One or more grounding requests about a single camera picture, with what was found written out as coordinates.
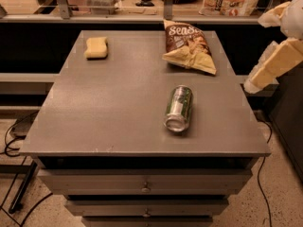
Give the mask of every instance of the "brown snack bag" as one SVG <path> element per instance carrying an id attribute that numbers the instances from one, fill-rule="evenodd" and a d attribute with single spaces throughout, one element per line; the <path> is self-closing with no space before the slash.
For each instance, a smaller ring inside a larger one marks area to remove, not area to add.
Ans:
<path id="1" fill-rule="evenodd" d="M 162 59 L 169 63 L 216 74 L 216 67 L 205 35 L 199 28 L 186 23 L 164 21 L 167 52 Z"/>

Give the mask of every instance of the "silver can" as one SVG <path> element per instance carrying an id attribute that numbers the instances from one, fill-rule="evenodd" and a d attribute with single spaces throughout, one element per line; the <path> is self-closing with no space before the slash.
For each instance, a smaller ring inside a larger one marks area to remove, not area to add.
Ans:
<path id="1" fill-rule="evenodd" d="M 181 132 L 188 128 L 192 99 L 190 88 L 184 85 L 172 90 L 164 119 L 164 125 L 170 131 Z"/>

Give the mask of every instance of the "desk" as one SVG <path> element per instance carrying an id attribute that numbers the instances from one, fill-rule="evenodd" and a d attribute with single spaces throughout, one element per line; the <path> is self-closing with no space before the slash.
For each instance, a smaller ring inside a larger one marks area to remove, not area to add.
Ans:
<path id="1" fill-rule="evenodd" d="M 107 36 L 105 60 L 83 57 Z M 213 31 L 213 77 L 161 59 L 164 31 L 83 31 L 21 153 L 86 226 L 209 226 L 270 150 Z M 163 126 L 171 90 L 191 88 L 188 131 Z"/>

